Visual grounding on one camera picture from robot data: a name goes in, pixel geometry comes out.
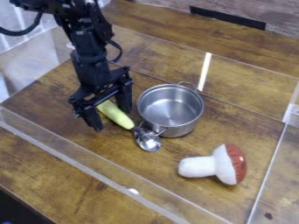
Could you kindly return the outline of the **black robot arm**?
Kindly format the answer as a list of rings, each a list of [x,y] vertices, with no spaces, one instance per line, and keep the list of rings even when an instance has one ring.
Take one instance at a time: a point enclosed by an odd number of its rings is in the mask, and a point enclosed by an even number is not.
[[[38,15],[50,14],[74,46],[70,62],[78,78],[78,89],[68,99],[74,115],[93,130],[102,130],[96,106],[109,98],[128,112],[132,109],[132,78],[129,67],[112,70],[116,62],[108,58],[112,25],[105,20],[97,0],[9,0],[9,3]]]

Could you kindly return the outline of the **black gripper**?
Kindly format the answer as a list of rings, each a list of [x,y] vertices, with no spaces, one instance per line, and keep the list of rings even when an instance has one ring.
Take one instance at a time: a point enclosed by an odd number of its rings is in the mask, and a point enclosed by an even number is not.
[[[68,103],[73,112],[80,115],[86,125],[96,131],[102,130],[96,106],[116,97],[116,105],[125,112],[132,110],[132,78],[129,67],[121,66],[110,70],[106,57],[96,60],[80,57],[76,52],[70,53],[70,62],[78,78],[78,89],[70,95]]]

